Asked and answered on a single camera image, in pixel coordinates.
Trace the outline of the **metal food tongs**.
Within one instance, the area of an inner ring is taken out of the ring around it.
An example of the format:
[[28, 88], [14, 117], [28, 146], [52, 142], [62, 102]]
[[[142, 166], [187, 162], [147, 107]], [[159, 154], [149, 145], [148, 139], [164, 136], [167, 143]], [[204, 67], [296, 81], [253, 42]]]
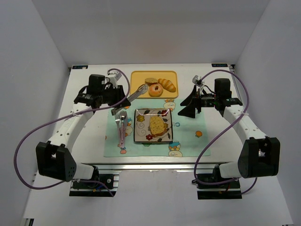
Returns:
[[[135, 99], [137, 99], [140, 95], [146, 93], [147, 91], [148, 91], [148, 85], [143, 84], [133, 94], [128, 96], [127, 99], [130, 101], [130, 103], [132, 103]], [[121, 111], [124, 108], [125, 107], [123, 107], [123, 108], [113, 108], [111, 110], [111, 114], [115, 115], [115, 113], [118, 113], [119, 111]]]

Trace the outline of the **herb bread slice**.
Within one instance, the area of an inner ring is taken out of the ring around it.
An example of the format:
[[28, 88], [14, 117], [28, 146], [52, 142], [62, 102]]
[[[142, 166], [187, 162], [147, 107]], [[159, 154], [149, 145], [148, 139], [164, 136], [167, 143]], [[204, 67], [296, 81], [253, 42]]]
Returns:
[[153, 137], [159, 137], [167, 133], [168, 124], [159, 116], [150, 117], [150, 133]]

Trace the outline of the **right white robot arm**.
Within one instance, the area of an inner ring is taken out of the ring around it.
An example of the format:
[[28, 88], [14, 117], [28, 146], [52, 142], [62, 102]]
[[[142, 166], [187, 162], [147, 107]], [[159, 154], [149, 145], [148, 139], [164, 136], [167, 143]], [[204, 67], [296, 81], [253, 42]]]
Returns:
[[190, 95], [181, 102], [184, 108], [179, 116], [195, 118], [204, 107], [215, 108], [221, 116], [233, 125], [242, 142], [242, 151], [237, 161], [221, 164], [214, 169], [216, 181], [230, 178], [268, 177], [278, 174], [280, 142], [276, 137], [268, 137], [243, 112], [242, 102], [232, 97], [230, 80], [215, 79], [214, 92], [206, 93], [205, 83], [195, 76]]

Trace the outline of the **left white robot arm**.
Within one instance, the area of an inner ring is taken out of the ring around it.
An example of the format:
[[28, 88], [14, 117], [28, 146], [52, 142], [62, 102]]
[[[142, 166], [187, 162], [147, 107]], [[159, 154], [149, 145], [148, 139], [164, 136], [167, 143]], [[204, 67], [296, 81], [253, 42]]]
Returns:
[[95, 180], [98, 175], [95, 166], [75, 162], [72, 148], [86, 123], [102, 105], [121, 107], [129, 104], [122, 85], [117, 81], [121, 72], [89, 76], [74, 99], [71, 115], [64, 120], [58, 131], [36, 146], [39, 174], [49, 178], [69, 182], [71, 180]]

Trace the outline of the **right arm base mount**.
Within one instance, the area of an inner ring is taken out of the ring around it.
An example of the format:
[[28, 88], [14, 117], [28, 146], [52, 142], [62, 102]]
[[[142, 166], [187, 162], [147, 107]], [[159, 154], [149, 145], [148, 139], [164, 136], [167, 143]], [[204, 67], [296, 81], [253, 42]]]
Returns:
[[204, 185], [196, 179], [191, 181], [197, 187], [199, 200], [234, 200], [242, 199], [239, 181], [224, 183], [228, 178], [222, 178], [219, 169], [213, 169], [212, 173], [199, 173], [197, 178], [205, 183], [223, 182], [219, 185]]

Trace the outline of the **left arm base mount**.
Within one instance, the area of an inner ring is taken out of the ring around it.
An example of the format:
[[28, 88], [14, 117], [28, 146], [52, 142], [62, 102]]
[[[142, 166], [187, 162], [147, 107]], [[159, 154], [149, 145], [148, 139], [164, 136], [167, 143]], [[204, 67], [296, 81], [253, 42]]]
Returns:
[[91, 179], [76, 179], [72, 181], [70, 197], [114, 197], [116, 187], [115, 174], [100, 174], [99, 169], [93, 166]]

